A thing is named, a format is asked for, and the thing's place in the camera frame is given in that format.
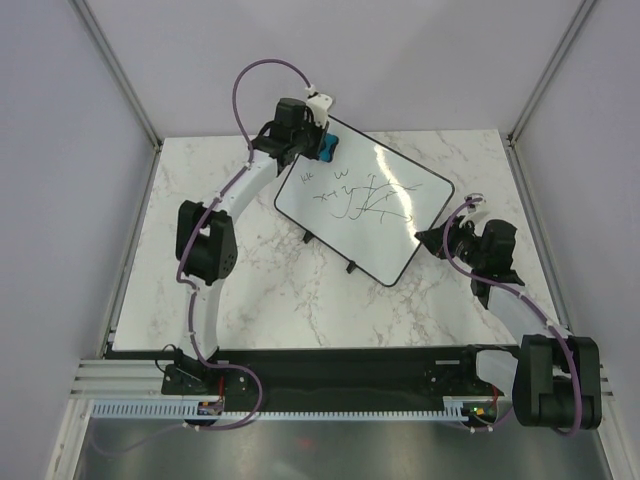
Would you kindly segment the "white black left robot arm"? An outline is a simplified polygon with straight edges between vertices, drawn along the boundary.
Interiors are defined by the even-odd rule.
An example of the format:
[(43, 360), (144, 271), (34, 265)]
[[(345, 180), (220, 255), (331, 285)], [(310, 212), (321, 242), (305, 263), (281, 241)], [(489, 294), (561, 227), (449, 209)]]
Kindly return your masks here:
[(298, 157), (330, 161), (339, 140), (328, 132), (332, 99), (282, 98), (274, 117), (248, 142), (249, 159), (230, 176), (210, 205), (184, 201), (178, 209), (176, 280), (189, 288), (186, 340), (164, 370), (164, 395), (208, 395), (224, 377), (215, 362), (224, 281), (238, 259), (234, 222), (268, 184)]

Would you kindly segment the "blue whiteboard eraser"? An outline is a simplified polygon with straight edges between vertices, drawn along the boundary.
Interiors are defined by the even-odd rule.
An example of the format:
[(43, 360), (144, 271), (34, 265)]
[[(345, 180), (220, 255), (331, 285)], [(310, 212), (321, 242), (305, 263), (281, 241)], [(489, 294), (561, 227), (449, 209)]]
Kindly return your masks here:
[(339, 144), (339, 138), (333, 134), (327, 133), (324, 136), (321, 144), (321, 149), (318, 154), (318, 159), (325, 163), (331, 163), (334, 158), (334, 153)]

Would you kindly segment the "white whiteboard black frame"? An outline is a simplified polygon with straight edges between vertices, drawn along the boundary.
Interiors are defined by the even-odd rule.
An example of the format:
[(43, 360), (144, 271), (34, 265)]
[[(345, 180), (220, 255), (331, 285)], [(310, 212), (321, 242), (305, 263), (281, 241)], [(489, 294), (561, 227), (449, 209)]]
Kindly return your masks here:
[(391, 287), (455, 193), (444, 176), (346, 123), (331, 162), (298, 158), (276, 210), (378, 283)]

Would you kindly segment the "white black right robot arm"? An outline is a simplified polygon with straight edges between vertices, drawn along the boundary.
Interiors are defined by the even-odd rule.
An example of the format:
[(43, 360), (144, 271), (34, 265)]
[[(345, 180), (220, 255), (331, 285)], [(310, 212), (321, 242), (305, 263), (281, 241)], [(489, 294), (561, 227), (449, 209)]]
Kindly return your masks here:
[(518, 343), (515, 360), (483, 351), (457, 370), (459, 386), (480, 394), (494, 380), (492, 367), (507, 373), (518, 422), (563, 435), (595, 430), (602, 421), (600, 356), (595, 341), (554, 325), (527, 296), (513, 269), (517, 229), (493, 219), (482, 233), (462, 217), (415, 237), (433, 256), (453, 267), (464, 264), (473, 296), (499, 318)]

